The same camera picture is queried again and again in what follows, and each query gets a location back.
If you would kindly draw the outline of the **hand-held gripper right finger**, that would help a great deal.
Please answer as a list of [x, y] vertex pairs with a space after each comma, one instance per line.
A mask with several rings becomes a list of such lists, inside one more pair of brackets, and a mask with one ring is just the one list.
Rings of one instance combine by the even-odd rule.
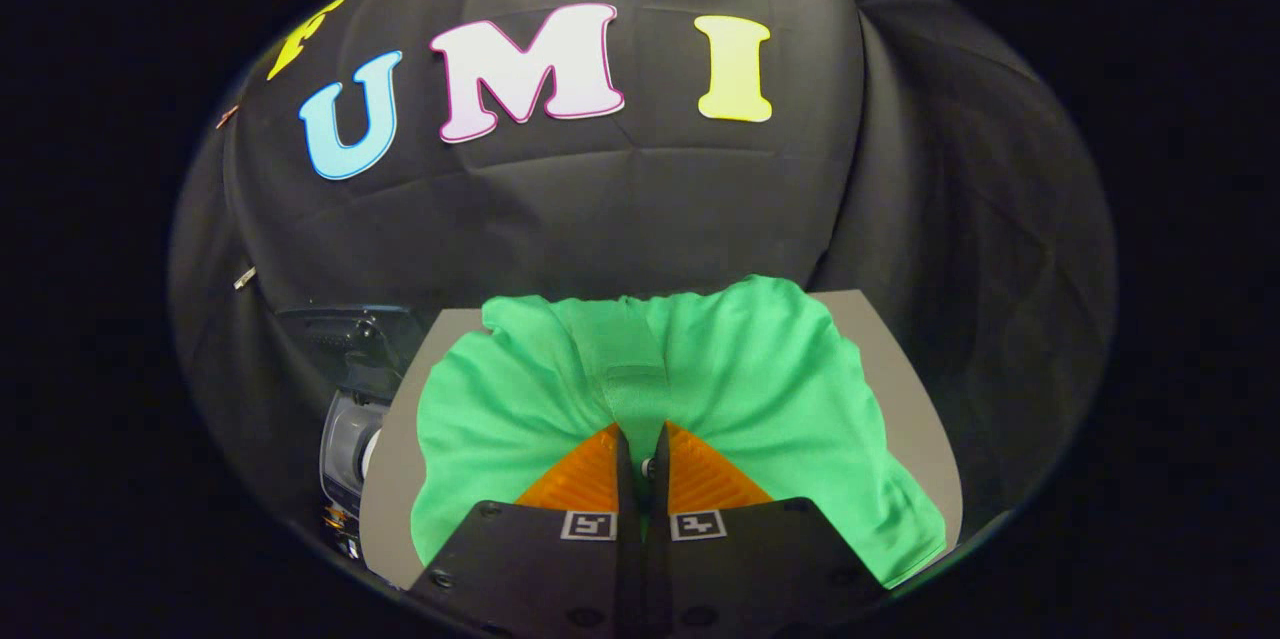
[[806, 496], [773, 498], [667, 423], [649, 465], [645, 638], [833, 638], [888, 590]]

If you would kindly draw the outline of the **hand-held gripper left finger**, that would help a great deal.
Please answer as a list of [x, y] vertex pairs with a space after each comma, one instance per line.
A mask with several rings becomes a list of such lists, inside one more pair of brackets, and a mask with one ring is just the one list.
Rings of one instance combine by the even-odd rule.
[[641, 566], [628, 442], [611, 424], [517, 501], [476, 502], [407, 594], [481, 638], [626, 638]]

